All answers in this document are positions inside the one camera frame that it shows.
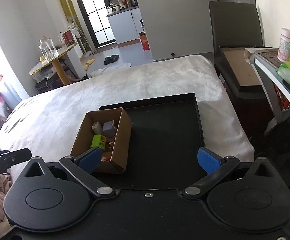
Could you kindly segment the lime green toy cube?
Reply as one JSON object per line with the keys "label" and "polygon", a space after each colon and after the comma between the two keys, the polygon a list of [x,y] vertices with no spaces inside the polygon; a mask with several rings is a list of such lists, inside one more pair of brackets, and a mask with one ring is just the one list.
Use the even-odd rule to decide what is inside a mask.
{"label": "lime green toy cube", "polygon": [[104,150],[106,148],[106,140],[107,138],[102,134],[95,134],[93,135],[91,148],[99,147],[100,149]]}

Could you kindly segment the white usb charger plug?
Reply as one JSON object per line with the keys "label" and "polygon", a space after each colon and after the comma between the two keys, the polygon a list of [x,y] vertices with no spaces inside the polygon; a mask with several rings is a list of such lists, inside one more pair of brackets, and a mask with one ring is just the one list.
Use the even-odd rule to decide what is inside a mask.
{"label": "white usb charger plug", "polygon": [[92,131],[94,132],[94,134],[102,134],[102,125],[100,122],[95,121],[92,124]]}

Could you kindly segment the blue grey block figure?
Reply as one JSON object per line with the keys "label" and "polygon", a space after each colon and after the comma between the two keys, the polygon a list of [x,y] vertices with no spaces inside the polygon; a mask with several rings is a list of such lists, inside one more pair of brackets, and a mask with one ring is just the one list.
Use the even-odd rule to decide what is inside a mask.
{"label": "blue grey block figure", "polygon": [[114,120],[105,122],[102,126],[102,134],[107,138],[113,138],[116,136],[117,128]]}

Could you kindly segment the brown cardboard box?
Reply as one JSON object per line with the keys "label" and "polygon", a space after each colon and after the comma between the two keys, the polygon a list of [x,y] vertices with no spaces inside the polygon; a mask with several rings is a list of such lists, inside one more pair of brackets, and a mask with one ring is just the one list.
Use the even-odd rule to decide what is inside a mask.
{"label": "brown cardboard box", "polygon": [[127,166],[131,119],[123,108],[88,112],[70,154],[74,157],[97,147],[96,160],[88,161],[98,172],[123,173]]}

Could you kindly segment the black shallow tray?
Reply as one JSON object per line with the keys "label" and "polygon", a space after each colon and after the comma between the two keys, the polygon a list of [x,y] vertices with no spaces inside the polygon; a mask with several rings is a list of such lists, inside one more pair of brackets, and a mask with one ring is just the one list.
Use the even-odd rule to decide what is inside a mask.
{"label": "black shallow tray", "polygon": [[205,175],[197,152],[204,136],[194,93],[171,95],[113,105],[131,118],[126,171],[92,174],[116,189],[178,189]]}

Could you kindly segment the dark framed wooden board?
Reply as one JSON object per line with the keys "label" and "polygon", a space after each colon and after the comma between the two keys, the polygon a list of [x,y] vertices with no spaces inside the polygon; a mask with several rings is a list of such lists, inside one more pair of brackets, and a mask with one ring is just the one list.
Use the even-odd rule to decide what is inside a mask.
{"label": "dark framed wooden board", "polygon": [[240,92],[258,93],[261,91],[260,81],[249,62],[244,58],[244,47],[227,47],[220,49],[229,64]]}

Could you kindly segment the gold round side table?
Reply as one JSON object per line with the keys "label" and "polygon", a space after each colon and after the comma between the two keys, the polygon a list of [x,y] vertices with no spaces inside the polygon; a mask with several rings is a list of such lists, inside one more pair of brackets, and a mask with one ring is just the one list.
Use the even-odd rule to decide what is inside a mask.
{"label": "gold round side table", "polygon": [[69,80],[69,78],[66,75],[66,72],[63,70],[63,67],[60,64],[59,58],[66,55],[69,51],[71,51],[72,49],[74,49],[74,47],[77,45],[77,43],[74,43],[68,47],[62,47],[60,49],[57,50],[58,55],[53,58],[51,61],[43,61],[43,62],[39,62],[38,64],[36,64],[31,71],[29,71],[30,75],[33,75],[37,72],[39,72],[40,70],[44,69],[45,67],[47,67],[48,65],[52,65],[52,67],[54,68],[54,70],[56,71],[57,75],[59,76],[60,80],[62,81],[62,83],[66,86],[66,85],[70,85],[71,82]]}

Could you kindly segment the black slippers pair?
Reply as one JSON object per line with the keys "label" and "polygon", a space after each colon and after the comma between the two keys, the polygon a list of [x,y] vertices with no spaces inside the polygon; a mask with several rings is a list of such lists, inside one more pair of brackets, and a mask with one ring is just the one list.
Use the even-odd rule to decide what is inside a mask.
{"label": "black slippers pair", "polygon": [[118,61],[118,59],[119,59],[119,55],[108,56],[104,59],[104,65],[114,63],[114,62]]}

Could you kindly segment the white curved shelf table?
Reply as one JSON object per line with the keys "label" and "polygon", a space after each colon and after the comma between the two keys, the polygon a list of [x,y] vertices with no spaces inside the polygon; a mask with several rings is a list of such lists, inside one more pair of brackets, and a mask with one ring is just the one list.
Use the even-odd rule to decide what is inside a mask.
{"label": "white curved shelf table", "polygon": [[290,85],[277,73],[281,64],[277,54],[277,48],[245,48],[244,51],[244,59],[256,73],[274,114],[274,118],[268,123],[266,133],[290,117],[290,108],[281,109],[276,94],[278,90],[290,103]]}

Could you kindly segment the red tin can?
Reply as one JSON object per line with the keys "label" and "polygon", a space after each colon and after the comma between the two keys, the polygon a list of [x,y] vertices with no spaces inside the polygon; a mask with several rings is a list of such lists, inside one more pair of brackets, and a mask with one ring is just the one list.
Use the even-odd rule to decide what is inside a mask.
{"label": "red tin can", "polygon": [[68,47],[75,43],[75,38],[71,32],[71,30],[67,30],[63,33],[61,33],[61,38],[63,40],[63,43]]}

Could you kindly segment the white pink lidded bottle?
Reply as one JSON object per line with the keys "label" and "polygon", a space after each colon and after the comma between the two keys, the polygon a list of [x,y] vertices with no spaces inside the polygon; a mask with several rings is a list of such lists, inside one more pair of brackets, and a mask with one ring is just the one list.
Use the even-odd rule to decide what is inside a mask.
{"label": "white pink lidded bottle", "polygon": [[287,28],[281,28],[277,58],[281,62],[290,60],[290,30]]}

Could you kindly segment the orange red carton box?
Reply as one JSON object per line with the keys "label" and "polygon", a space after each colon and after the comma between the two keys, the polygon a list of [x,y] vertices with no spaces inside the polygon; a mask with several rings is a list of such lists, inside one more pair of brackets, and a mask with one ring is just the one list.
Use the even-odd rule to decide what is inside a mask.
{"label": "orange red carton box", "polygon": [[139,41],[140,41],[144,51],[150,50],[148,39],[147,39],[146,33],[144,31],[139,33]]}

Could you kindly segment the dark grey chair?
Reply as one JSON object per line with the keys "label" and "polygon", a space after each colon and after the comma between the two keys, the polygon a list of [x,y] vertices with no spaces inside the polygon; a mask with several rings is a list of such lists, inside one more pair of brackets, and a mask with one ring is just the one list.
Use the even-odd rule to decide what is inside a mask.
{"label": "dark grey chair", "polygon": [[261,85],[242,85],[225,53],[263,48],[259,15],[254,4],[210,2],[214,67],[235,99],[264,99]]}

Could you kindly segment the white kitchen cabinet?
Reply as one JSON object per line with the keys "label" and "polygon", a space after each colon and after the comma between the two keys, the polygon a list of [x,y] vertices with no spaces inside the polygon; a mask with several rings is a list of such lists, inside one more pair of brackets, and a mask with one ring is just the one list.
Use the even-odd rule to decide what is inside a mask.
{"label": "white kitchen cabinet", "polygon": [[139,7],[118,11],[107,16],[117,44],[139,42],[139,33],[143,31]]}

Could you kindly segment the black framed glass door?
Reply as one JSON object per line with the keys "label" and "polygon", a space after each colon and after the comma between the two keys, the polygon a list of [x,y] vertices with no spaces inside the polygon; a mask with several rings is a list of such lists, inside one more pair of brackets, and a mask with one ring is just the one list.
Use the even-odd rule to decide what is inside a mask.
{"label": "black framed glass door", "polygon": [[105,0],[77,0],[95,48],[115,41]]}

